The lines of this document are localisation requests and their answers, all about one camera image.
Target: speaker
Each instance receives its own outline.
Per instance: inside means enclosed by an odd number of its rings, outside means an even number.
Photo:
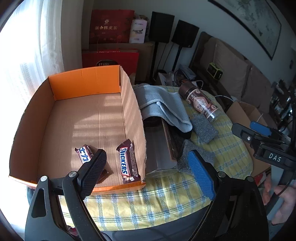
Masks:
[[[169,43],[174,18],[174,15],[152,12],[149,40],[160,43]]]
[[[191,48],[199,29],[199,27],[191,23],[179,20],[172,42],[184,48]]]

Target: picture frame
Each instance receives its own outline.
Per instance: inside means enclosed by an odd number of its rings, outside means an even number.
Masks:
[[[208,0],[238,21],[272,60],[279,43],[281,22],[267,0]]]

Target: red gift bag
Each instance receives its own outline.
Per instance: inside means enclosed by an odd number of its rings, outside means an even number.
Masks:
[[[104,65],[121,65],[130,76],[136,74],[139,52],[137,50],[98,50],[82,52],[82,67],[95,67]]]
[[[92,10],[89,43],[128,43],[134,10]]]

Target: sofa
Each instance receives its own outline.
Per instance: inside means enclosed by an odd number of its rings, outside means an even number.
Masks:
[[[223,70],[219,81],[214,80],[206,71],[211,62]],[[231,96],[233,99],[255,106],[262,113],[269,127],[277,127],[268,115],[274,91],[270,81],[236,49],[202,32],[189,67],[195,73],[202,72],[211,79],[212,83],[219,83],[221,89],[219,94]]]

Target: orange cardboard box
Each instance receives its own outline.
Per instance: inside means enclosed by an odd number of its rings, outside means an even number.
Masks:
[[[123,184],[117,146],[129,138],[142,181]],[[107,153],[111,174],[92,194],[135,191],[145,186],[146,140],[141,112],[119,65],[49,76],[28,104],[15,134],[9,176],[35,188],[41,176],[59,178],[82,165],[74,148]]]

